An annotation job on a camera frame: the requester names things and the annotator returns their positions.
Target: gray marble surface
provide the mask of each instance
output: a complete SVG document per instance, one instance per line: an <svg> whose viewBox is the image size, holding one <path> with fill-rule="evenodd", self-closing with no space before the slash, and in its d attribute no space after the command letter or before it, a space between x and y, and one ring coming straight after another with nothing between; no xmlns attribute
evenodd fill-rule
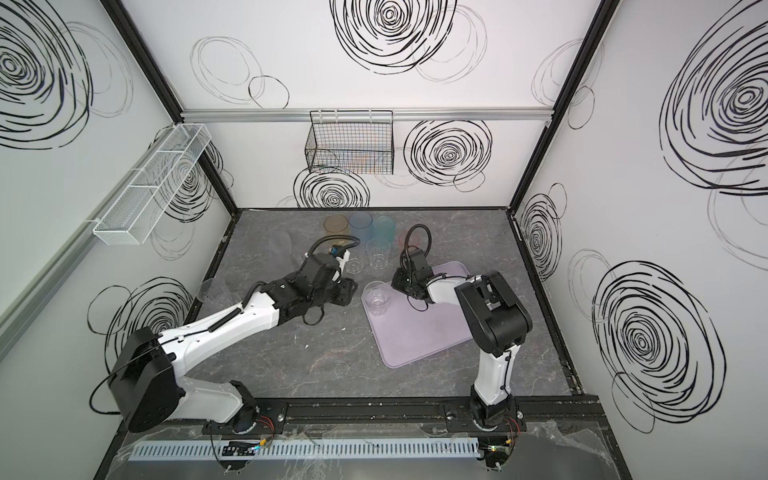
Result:
<svg viewBox="0 0 768 480"><path fill-rule="evenodd" d="M269 282L285 276L292 271L300 253L324 234L322 224L329 214L322 211L244 212L217 278L224 279L232 291L242 296L257 280ZM558 355L503 211L372 212L374 217L378 214L388 214L395 219L396 235L415 223L427 225L432 231L429 254L432 265L458 260L470 273L501 272L530 312L534 325L515 360L512 393L519 396L569 394ZM267 242L270 229L284 230L290 235L294 260L278 257L270 250ZM397 246L392 250L388 268L373 270L367 266L351 276L359 284L352 303L347 307L328 305L319 325L307 326L301 319L292 319L222 350L189 375L212 382L240 380L256 397L468 395L477 375L480 353L471 340L397 369L382 363L360 293L368 282L392 279L399 254L395 252ZM214 311L203 305L198 318Z"/></svg>

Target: spiral pattern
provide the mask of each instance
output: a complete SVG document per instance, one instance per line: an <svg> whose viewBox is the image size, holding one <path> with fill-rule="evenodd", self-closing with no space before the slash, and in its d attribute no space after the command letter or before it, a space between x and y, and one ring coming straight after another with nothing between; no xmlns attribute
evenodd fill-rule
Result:
<svg viewBox="0 0 768 480"><path fill-rule="evenodd" d="M213 51L209 50L206 53L206 49L214 47ZM243 74L234 76L225 76L222 78L221 72L215 71L211 66L206 63L207 58L210 55L214 55L218 49L218 53L228 51L232 54L232 58L239 58L241 61L239 65L232 65L233 70L242 69ZM212 94L219 100L229 102L231 104L248 105L254 102L251 98L251 92L249 91L252 79L261 78L257 85L254 87L257 90L257 97L261 95L263 90L263 79L261 65L259 65L256 56L240 40L230 37L205 37L201 38L192 47L190 52L190 66L194 73L197 83L200 84L205 91Z"/></svg>
<svg viewBox="0 0 768 480"><path fill-rule="evenodd" d="M655 419L689 422L720 399L723 344L707 311L672 273L644 261L613 267L595 293L592 319L616 386Z"/></svg>
<svg viewBox="0 0 768 480"><path fill-rule="evenodd" d="M329 6L344 52L370 71L397 74L440 48L456 0L329 0Z"/></svg>
<svg viewBox="0 0 768 480"><path fill-rule="evenodd" d="M587 319L595 312L594 293L597 291L597 285L610 269L611 264L602 253L588 248L576 252L568 263L568 289L571 291L571 300ZM610 278L614 280L616 276L612 273ZM601 322L604 319L598 317L596 320Z"/></svg>
<svg viewBox="0 0 768 480"><path fill-rule="evenodd" d="M371 201L368 185L358 174L326 165L300 171L293 196L302 208L360 208Z"/></svg>
<svg viewBox="0 0 768 480"><path fill-rule="evenodd" d="M560 45L547 55L547 58L538 66L536 74L531 81L531 94L538 103L552 106L557 101L560 90L565 83L565 78L571 70L571 66L583 41L583 38L577 38ZM592 56L592 62L587 67L581 82L579 82L579 89L576 90L576 94L571 100L571 105L581 104L588 91L591 91L592 84L597 79L600 66L603 63L603 56L604 47L603 44L599 44Z"/></svg>
<svg viewBox="0 0 768 480"><path fill-rule="evenodd" d="M562 184L553 184L549 189L550 194L555 187L562 189L562 194L565 195ZM565 206L560 210L558 213L558 207L550 195L536 194L525 205L521 217L522 236L541 280L549 278L560 262L563 250L560 219L565 212Z"/></svg>
<svg viewBox="0 0 768 480"><path fill-rule="evenodd" d="M484 121L422 121L408 133L406 166L428 185L470 182L491 160L493 137Z"/></svg>
<svg viewBox="0 0 768 480"><path fill-rule="evenodd" d="M88 304L86 323L90 331L104 336L104 366L107 372L133 332L145 326L154 333L181 326L192 300L184 285L166 276L155 277L135 290L112 285L99 292ZM94 318L97 312L99 318L108 321L104 332L94 327L94 321L98 321Z"/></svg>
<svg viewBox="0 0 768 480"><path fill-rule="evenodd" d="M688 183L768 194L768 2L737 2L699 40L664 97L659 138Z"/></svg>
<svg viewBox="0 0 768 480"><path fill-rule="evenodd" d="M134 99L134 76L122 50L96 27L80 22L67 22L67 28L81 41L90 66L101 66L91 71L93 77L93 105L90 112L104 118L116 117L128 111ZM75 96L82 101L83 91Z"/></svg>
<svg viewBox="0 0 768 480"><path fill-rule="evenodd" d="M189 157L182 157L158 194L166 202L170 199L166 215L188 223L198 221L208 211L214 201L212 190L200 165L193 164Z"/></svg>
<svg viewBox="0 0 768 480"><path fill-rule="evenodd" d="M70 144L85 128L92 100L88 62L53 7L0 3L0 145Z"/></svg>

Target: black frame edge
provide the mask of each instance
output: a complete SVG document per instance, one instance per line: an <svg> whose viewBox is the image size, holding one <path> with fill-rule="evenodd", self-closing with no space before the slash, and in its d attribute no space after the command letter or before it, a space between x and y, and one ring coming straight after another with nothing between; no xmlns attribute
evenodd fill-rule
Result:
<svg viewBox="0 0 768 480"><path fill-rule="evenodd" d="M229 225L227 225L227 229L224 231L224 235L221 237L221 241L219 242L219 247L216 249L216 253L214 253L214 258L210 261L208 270L206 270L205 275L201 280L201 283L204 282L205 280L214 278L214 276L216 276L216 272L219 270L219 265L221 265L221 260L224 258L224 254L227 252L227 247L230 245L230 240L232 239L232 232L235 231L235 226L237 225L237 222L240 220L240 215L242 213L243 213L242 210L238 210L234 214L234 216L230 218L230 223ZM197 315L200 313L200 308L202 306L203 306L203 303L199 301L197 298L195 298L194 301L192 302L192 306L187 312L187 316L184 317L184 325L192 323L197 319Z"/></svg>
<svg viewBox="0 0 768 480"><path fill-rule="evenodd" d="M528 245L526 245L520 237L520 227L510 210L507 210L507 220L509 220L509 227L512 228L512 236L515 238L515 242L520 250L525 269L528 271L528 278L530 279L534 293L536 294L538 305L541 307L541 313L544 315L544 322L547 324L549 336L552 338L552 343L554 343L554 349L558 352L560 364L563 367L563 373L565 374L565 380L568 382L568 386L571 388L571 393L573 395L583 395L584 387L581 386L581 380L576 373L576 367L571 359L571 354L568 352L568 348L565 345L565 340L560 331L558 321L554 317L554 310L552 310L552 305L549 303L549 298L544 290L544 284L541 283L541 279L536 273L536 266L533 264L530 252L528 252Z"/></svg>
<svg viewBox="0 0 768 480"><path fill-rule="evenodd" d="M536 142L536 147L533 150L531 159L528 161L528 165L525 167L525 172L518 184L515 195L512 197L509 207L514 215L523 202L528 188L531 186L533 179L538 171L541 162L547 154L549 145L552 143L555 134L557 133L560 123L565 117L565 113L568 111L568 106L571 104L576 90L578 90L581 77L589 67L589 63L592 60L594 52L598 49L598 45L603 40L603 34L611 23L611 19L614 16L616 8L621 3L621 0L602 0L598 6L598 10L595 12L592 18L592 23L589 25L587 34L584 37L584 41L581 43L576 59L574 60L571 70L568 72L568 76L565 78L563 88L560 90L558 99L554 103L554 113L549 125L544 127L541 132L541 136Z"/></svg>
<svg viewBox="0 0 768 480"><path fill-rule="evenodd" d="M632 475L629 472L627 464L624 460L624 456L621 453L613 430L605 416L600 399L593 395L582 396L519 396L515 397L519 411L523 412L523 419L526 422L547 422L552 419L556 422L596 422L603 435L605 446L608 453L614 461L614 465L618 471L622 480L631 480ZM349 410L349 407L365 410L365 417L368 415L372 417L379 417L383 412L388 412L393 406L397 407L398 404L402 404L403 409L410 409L411 411L419 409L431 409L440 411L440 418L434 418L432 420L426 420L427 422L446 422L447 413L441 410L441 407L445 404L457 404L466 403L469 401L469 397L371 397L371 398L268 398L268 399L256 399L260 405L282 405L285 409L285 422L281 426L285 425L314 425L320 426L325 424L329 425L345 425L345 424L359 424L366 423L366 420L353 418L350 421L345 421L342 417L339 417L339 413L345 410ZM296 410L295 414L292 414L291 409ZM311 411L312 415L302 415ZM413 418L403 419L402 422L409 423L423 423L424 419L419 419L417 415L412 415ZM367 420L367 422L380 423L382 420ZM205 426L206 422L195 420L172 420L165 422L164 426L192 426L200 425L204 428L204 434L206 434ZM121 423L118 432L115 434L112 442L107 450L106 455L101 461L101 465L94 477L94 480L104 480L107 478L109 468L112 464L112 459L119 451L122 442L124 442L127 434L127 429L124 423ZM246 435L225 435L225 439L248 439L251 436L258 438L260 432L255 432ZM473 436L479 436L477 432L472 433Z"/></svg>
<svg viewBox="0 0 768 480"><path fill-rule="evenodd" d="M118 454L120 447L123 446L123 442L125 442L125 437L127 435L128 428L123 420L120 422L118 430L114 433L114 437L112 437L112 441L109 443L109 447L107 447L107 452L101 459L101 463L96 470L96 475L94 475L94 480L104 480L107 478L109 468L112 466L112 460L114 460L114 457Z"/></svg>
<svg viewBox="0 0 768 480"><path fill-rule="evenodd" d="M170 89L170 85L165 80L162 71L157 66L157 62L155 62L152 54L149 52L149 48L147 47L147 44L144 43L144 39L141 38L141 34L136 28L136 24L134 24L134 21L131 19L128 10L125 9L123 2L121 2L121 0L101 0L101 5L104 7L107 15L109 15L112 23L114 23L115 28L120 33L126 46L131 50L131 54L139 64L139 68L141 68L144 76L147 77L147 81L149 81L157 98L165 107L170 119L174 123L184 122L184 119L181 117L181 104ZM223 203L224 207L227 209L227 212L229 212L230 216L234 217L237 214L237 205L205 151L200 156L197 163L205 173L210 184L214 187L214 190L221 199L221 203Z"/></svg>
<svg viewBox="0 0 768 480"><path fill-rule="evenodd" d="M243 208L241 210L249 211L266 211L266 212L337 212L337 211L350 211L350 210L365 210L374 212L383 211L397 211L397 210L507 210L508 207L360 207L360 208L299 208L299 207L252 207Z"/></svg>

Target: aluminum rail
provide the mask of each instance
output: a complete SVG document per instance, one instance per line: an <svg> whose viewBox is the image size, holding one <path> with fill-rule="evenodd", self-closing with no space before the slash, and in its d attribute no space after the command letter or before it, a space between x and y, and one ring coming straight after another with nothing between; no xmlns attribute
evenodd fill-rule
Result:
<svg viewBox="0 0 768 480"><path fill-rule="evenodd" d="M382 121L393 112L394 121L424 120L543 120L552 118L550 107L488 107L488 108L227 108L185 110L181 117L187 123L227 123L260 121L310 122L311 111L323 111L323 120Z"/></svg>

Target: black wire basket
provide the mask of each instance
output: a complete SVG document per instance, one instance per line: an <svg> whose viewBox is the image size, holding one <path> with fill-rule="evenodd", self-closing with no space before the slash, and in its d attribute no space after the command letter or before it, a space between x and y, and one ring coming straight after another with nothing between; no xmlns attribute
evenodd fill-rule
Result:
<svg viewBox="0 0 768 480"><path fill-rule="evenodd" d="M395 168L392 111L311 111L304 155L310 172L338 167L356 174L391 175Z"/></svg>

